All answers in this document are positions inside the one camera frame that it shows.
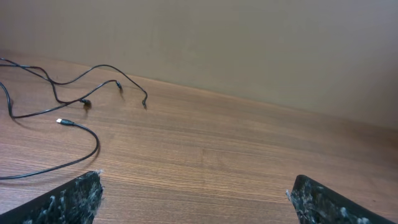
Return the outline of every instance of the wall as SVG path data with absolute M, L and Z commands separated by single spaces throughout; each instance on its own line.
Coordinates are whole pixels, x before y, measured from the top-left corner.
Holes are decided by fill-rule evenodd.
M 398 128 L 397 23 L 396 0 L 8 0 L 0 49 Z

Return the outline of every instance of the wood grain surface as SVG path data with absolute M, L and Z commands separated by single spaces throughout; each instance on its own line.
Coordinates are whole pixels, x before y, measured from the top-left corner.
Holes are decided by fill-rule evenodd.
M 0 51 L 41 66 L 57 81 L 87 66 Z M 114 83 L 81 103 L 13 121 L 0 93 L 0 175 L 53 167 L 88 154 L 93 137 L 62 126 L 70 119 L 101 141 L 96 157 L 25 179 L 0 181 L 0 213 L 77 177 L 103 169 L 104 200 L 95 223 L 298 223 L 285 196 L 305 174 L 398 222 L 398 134 L 360 123 L 258 103 L 210 91 L 95 70 L 57 88 L 72 100 Z M 14 114 L 57 106 L 49 83 L 18 68 L 0 68 Z

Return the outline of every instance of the black object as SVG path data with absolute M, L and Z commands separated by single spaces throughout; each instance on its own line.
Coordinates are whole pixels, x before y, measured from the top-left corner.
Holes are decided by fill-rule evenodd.
M 12 180 L 12 179 L 19 179 L 19 178 L 24 178 L 24 177 L 30 177 L 30 176 L 33 176 L 33 175 L 43 174 L 43 173 L 45 173 L 45 172 L 50 172 L 50 171 L 57 170 L 57 169 L 61 169 L 61 168 L 64 168 L 64 167 L 67 167 L 67 166 L 70 166 L 70 165 L 74 165 L 74 164 L 76 164 L 76 163 L 78 163 L 78 162 L 81 162 L 81 161 L 83 161 L 83 160 L 89 158 L 89 157 L 92 156 L 95 152 L 97 152 L 98 149 L 100 148 L 100 140 L 98 139 L 98 136 L 94 133 L 94 131 L 92 131 L 92 130 L 86 128 L 86 127 L 84 127 L 84 126 L 81 125 L 81 124 L 76 124 L 76 123 L 74 123 L 73 121 L 70 121 L 70 120 L 67 120 L 67 119 L 58 119 L 57 122 L 60 123 L 60 124 L 62 124 L 62 125 L 66 125 L 66 126 L 76 126 L 76 127 L 80 128 L 80 129 L 83 129 L 83 130 L 85 130 L 85 131 L 88 131 L 88 132 L 89 132 L 91 135 L 93 135 L 94 138 L 95 138 L 96 144 L 95 144 L 94 150 L 93 150 L 91 153 L 89 153 L 87 156 L 84 156 L 84 157 L 82 157 L 82 158 L 80 158 L 80 159 L 77 159 L 77 160 L 75 160 L 75 161 L 68 162 L 68 163 L 66 163 L 66 164 L 62 164 L 62 165 L 59 165 L 59 166 L 56 166 L 56 167 L 53 167 L 53 168 L 49 168 L 49 169 L 44 169 L 44 170 L 39 170 L 39 171 L 31 172 L 31 173 L 28 173 L 28 174 L 20 174 L 20 175 L 12 175 L 12 176 L 7 176 L 7 177 L 0 177 L 0 180 Z
M 106 84 L 108 84 L 108 83 L 110 83 L 110 82 L 115 82 L 116 85 L 118 86 L 118 88 L 119 88 L 120 90 L 122 90 L 122 86 L 121 86 L 120 82 L 118 82 L 117 80 L 108 80 L 108 81 L 106 81 L 106 82 L 104 82 L 104 83 L 98 85 L 96 88 L 94 88 L 93 90 L 91 90 L 90 92 L 88 92 L 86 95 L 84 95 L 84 96 L 82 96 L 82 97 L 80 97 L 80 98 L 77 98 L 77 99 L 75 99 L 75 100 L 72 100 L 72 101 L 62 101 L 62 100 L 58 99 L 58 95 L 57 95 L 57 91 L 56 91 L 56 89 L 55 89 L 55 85 L 67 85 L 67 84 L 73 83 L 73 82 L 77 81 L 79 78 L 85 76 L 87 73 L 91 72 L 93 69 L 100 68 L 100 67 L 112 68 L 112 69 L 118 71 L 119 73 L 121 73 L 122 75 L 124 75 L 130 82 L 132 82 L 133 84 L 135 84 L 135 86 L 137 86 L 140 90 L 142 90 L 142 91 L 145 93 L 145 98 L 144 98 L 143 101 L 142 101 L 142 105 L 143 105 L 143 107 L 144 107 L 145 109 L 147 108 L 147 105 L 146 105 L 146 101 L 147 101 L 147 98 L 148 98 L 147 92 L 146 92 L 141 86 L 139 86 L 135 81 L 133 81 L 131 78 L 129 78 L 126 74 L 124 74 L 122 71 L 120 71 L 118 68 L 116 68 L 116 67 L 114 67 L 114 66 L 112 66 L 112 65 L 96 65 L 96 66 L 92 67 L 91 69 L 87 70 L 86 72 L 82 73 L 81 75 L 79 75 L 78 77 L 76 77 L 75 79 L 73 79 L 73 80 L 71 80 L 71 81 L 69 81 L 69 82 L 59 83 L 59 82 L 56 82 L 56 81 L 52 80 L 52 79 L 50 78 L 50 76 L 48 75 L 48 73 L 47 73 L 43 68 L 40 68 L 40 67 L 37 67 L 37 66 L 19 65 L 18 63 L 15 63 L 15 62 L 13 62 L 13 61 L 11 61 L 11 60 L 8 60 L 8 59 L 5 59 L 5 58 L 0 58 L 0 60 L 10 63 L 10 65 L 0 64 L 0 67 L 17 67 L 17 68 L 21 68 L 21 69 L 23 69 L 23 70 L 25 70 L 25 71 L 27 71 L 27 72 L 30 72 L 30 73 L 33 74 L 33 75 L 36 75 L 36 76 L 38 76 L 38 77 L 44 79 L 45 81 L 48 81 L 48 82 L 51 84 L 51 86 L 52 86 L 52 90 L 53 90 L 54 97 L 55 97 L 56 101 L 57 101 L 58 103 L 61 103 L 60 106 L 56 106 L 56 107 L 51 108 L 51 109 L 47 109 L 47 110 L 43 110 L 43 111 L 39 111 L 39 112 L 36 112 L 36 113 L 31 113 L 31 114 L 25 114 L 25 115 L 15 116 L 15 115 L 13 115 L 13 113 L 12 113 L 12 104 L 11 104 L 11 100 L 9 100 L 9 99 L 11 99 L 11 97 L 10 97 L 9 94 L 8 94 L 7 88 L 0 82 L 1 88 L 4 90 L 4 92 L 5 92 L 6 96 L 7 96 L 8 112 L 9 112 L 9 115 L 10 115 L 10 117 L 11 117 L 12 119 L 16 119 L 16 118 L 28 118 L 28 117 L 31 117 L 31 116 L 36 116 L 36 115 L 48 113 L 48 112 L 55 111 L 55 110 L 60 109 L 60 108 L 64 108 L 64 107 L 66 107 L 66 106 L 68 106 L 68 105 L 70 105 L 70 104 L 72 104 L 72 103 L 75 103 L 75 102 L 81 102 L 81 103 L 84 103 L 85 106 L 91 106 L 91 102 L 90 102 L 89 100 L 85 99 L 85 98 L 88 97 L 88 96 L 90 96 L 90 95 L 91 95 L 92 93 L 94 93 L 96 90 L 98 90 L 99 88 L 101 88 L 102 86 L 104 86 L 104 85 L 106 85 Z M 42 75 L 40 75 L 40 74 L 38 74 L 37 72 L 35 72 L 35 71 L 33 71 L 33 70 L 40 70 L 42 73 L 45 74 L 45 77 L 42 76 Z
M 393 223 L 305 175 L 297 176 L 290 196 L 301 224 Z
M 0 215 L 0 223 L 93 223 L 102 193 L 98 173 L 90 171 Z

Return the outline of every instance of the black cable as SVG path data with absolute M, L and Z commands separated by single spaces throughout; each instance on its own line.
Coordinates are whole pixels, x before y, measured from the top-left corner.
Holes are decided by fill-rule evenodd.
M 72 162 L 68 162 L 68 163 L 66 163 L 66 164 L 62 164 L 62 165 L 59 165 L 59 166 L 56 166 L 56 167 L 53 167 L 53 168 L 49 168 L 49 169 L 39 170 L 39 171 L 36 171 L 36 172 L 31 172 L 31 173 L 28 173 L 28 174 L 12 175 L 12 176 L 8 176 L 8 177 L 0 177 L 0 180 L 19 179 L 19 178 L 30 177 L 30 176 L 33 176 L 33 175 L 43 174 L 43 173 L 45 173 L 45 172 L 50 172 L 50 171 L 53 171 L 53 170 L 61 169 L 61 168 L 64 168 L 64 167 L 67 167 L 67 166 L 76 164 L 76 163 L 78 163 L 78 162 L 81 162 L 81 161 L 83 161 L 83 160 L 89 158 L 89 157 L 92 156 L 92 155 L 98 150 L 98 148 L 100 147 L 100 140 L 98 139 L 98 136 L 97 136 L 92 130 L 90 130 L 90 129 L 84 127 L 83 125 L 76 124 L 76 123 L 74 123 L 74 122 L 72 122 L 72 121 L 69 121 L 69 120 L 66 120 L 66 119 L 58 119 L 57 122 L 60 123 L 60 124 L 62 124 L 62 125 L 76 126 L 76 127 L 80 128 L 80 129 L 83 129 L 83 130 L 85 130 L 85 131 L 88 131 L 88 132 L 89 132 L 90 134 L 92 134 L 92 135 L 94 136 L 94 138 L 95 138 L 95 141 L 96 141 L 95 149 L 94 149 L 90 154 L 88 154 L 87 156 L 82 157 L 82 158 L 77 159 L 77 160 L 72 161 Z
M 50 84 L 51 84 L 51 86 L 52 86 L 52 89 L 53 89 L 54 97 L 55 97 L 56 101 L 59 102 L 59 103 L 71 103 L 71 102 L 74 103 L 74 102 L 76 102 L 76 101 L 74 101 L 74 100 L 73 100 L 73 101 L 61 101 L 61 100 L 59 100 L 59 99 L 58 99 L 58 96 L 57 96 L 57 91 L 56 91 L 56 89 L 55 89 L 55 85 L 67 85 L 67 84 L 71 84 L 71 83 L 77 81 L 79 78 L 83 77 L 84 75 L 86 75 L 87 73 L 89 73 L 90 71 L 92 71 L 92 70 L 95 69 L 95 68 L 99 68 L 99 67 L 109 67 L 109 68 L 112 68 L 112 69 L 118 71 L 118 72 L 121 73 L 122 75 L 124 75 L 130 82 L 132 82 L 133 84 L 135 84 L 135 86 L 137 86 L 138 88 L 140 88 L 140 89 L 145 93 L 145 98 L 144 98 L 143 101 L 142 101 L 142 105 L 144 106 L 145 109 L 147 108 L 146 101 L 147 101 L 147 98 L 148 98 L 148 93 L 147 93 L 140 85 L 138 85 L 135 81 L 133 81 L 132 79 L 130 79 L 125 73 L 123 73 L 123 72 L 120 71 L 118 68 L 116 68 L 116 67 L 114 67 L 114 66 L 112 66 L 112 65 L 96 65 L 96 66 L 90 68 L 89 70 L 87 70 L 86 72 L 82 73 L 82 74 L 79 75 L 78 77 L 76 77 L 74 80 L 71 80 L 71 81 L 65 82 L 65 83 L 59 83 L 59 82 L 56 82 L 56 81 L 52 80 L 52 79 L 50 78 L 50 76 L 48 75 L 48 73 L 47 73 L 43 68 L 41 68 L 41 67 L 29 66 L 29 65 L 19 65 L 18 63 L 15 63 L 15 62 L 13 62 L 13 61 L 11 61 L 11 60 L 8 60 L 8 59 L 5 59 L 5 58 L 0 58 L 0 60 L 3 60 L 3 61 L 5 61 L 5 62 L 11 63 L 11 65 L 0 65 L 0 67 L 19 67 L 19 68 L 21 68 L 21 69 L 23 69 L 23 70 L 25 70 L 25 71 L 28 71 L 28 72 L 30 72 L 30 73 L 32 73 L 32 74 L 34 74 L 34 75 L 36 75 L 36 76 L 38 76 L 38 77 L 44 79 L 44 80 L 50 82 Z M 34 72 L 34 71 L 28 69 L 28 68 L 33 68 L 33 69 L 41 70 L 41 71 L 45 74 L 46 78 L 43 77 L 42 75 L 39 75 L 38 73 L 36 73 L 36 72 Z M 118 81 L 116 81 L 116 84 L 117 84 L 117 86 L 121 89 L 121 84 L 120 84 Z M 81 102 L 82 102 L 82 103 L 89 103 L 90 101 L 85 100 L 85 101 L 81 101 Z
M 1 88 L 4 90 L 4 92 L 5 92 L 5 94 L 6 94 L 7 106 L 8 106 L 8 113 L 9 113 L 9 115 L 10 115 L 10 117 L 11 117 L 12 119 L 16 119 L 16 118 L 28 118 L 28 117 L 31 117 L 31 116 L 36 116 L 36 115 L 48 113 L 48 112 L 51 112 L 51 111 L 55 111 L 55 110 L 57 110 L 57 109 L 64 108 L 64 107 L 66 107 L 66 106 L 68 106 L 68 105 L 70 105 L 70 104 L 72 104 L 72 103 L 77 102 L 77 101 L 80 101 L 80 102 L 83 102 L 83 103 L 84 103 L 84 102 L 86 101 L 86 99 L 84 99 L 84 98 L 86 98 L 87 96 L 90 96 L 92 93 L 94 93 L 96 90 L 98 90 L 99 88 L 101 88 L 103 85 L 105 85 L 105 84 L 107 84 L 107 83 L 110 83 L 110 82 L 116 82 L 116 84 L 118 83 L 118 81 L 116 81 L 116 80 L 108 80 L 108 81 L 106 81 L 106 82 L 100 84 L 99 86 L 97 86 L 96 88 L 94 88 L 93 90 L 91 90 L 89 93 L 87 93 L 86 95 L 84 95 L 84 96 L 82 96 L 82 97 L 80 97 L 80 98 L 77 98 L 77 99 L 75 99 L 75 100 L 69 101 L 69 102 L 67 102 L 67 103 L 64 103 L 64 104 L 62 104 L 62 105 L 60 105 L 60 106 L 56 106 L 56 107 L 51 108 L 51 109 L 47 109 L 47 110 L 43 110 L 43 111 L 39 111 L 39 112 L 36 112 L 36 113 L 31 113 L 31 114 L 20 115 L 20 116 L 14 116 L 14 115 L 13 115 L 13 113 L 12 113 L 12 104 L 11 104 L 11 97 L 10 97 L 8 91 L 7 91 L 7 88 L 6 88 L 1 82 L 0 82 L 0 86 L 1 86 Z

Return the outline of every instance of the usb connector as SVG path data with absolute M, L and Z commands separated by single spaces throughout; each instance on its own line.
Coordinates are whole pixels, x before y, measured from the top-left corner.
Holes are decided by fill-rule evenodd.
M 67 125 L 67 126 L 72 126 L 75 125 L 75 123 L 73 121 L 67 120 L 67 119 L 57 119 L 57 123 L 60 123 L 62 125 Z

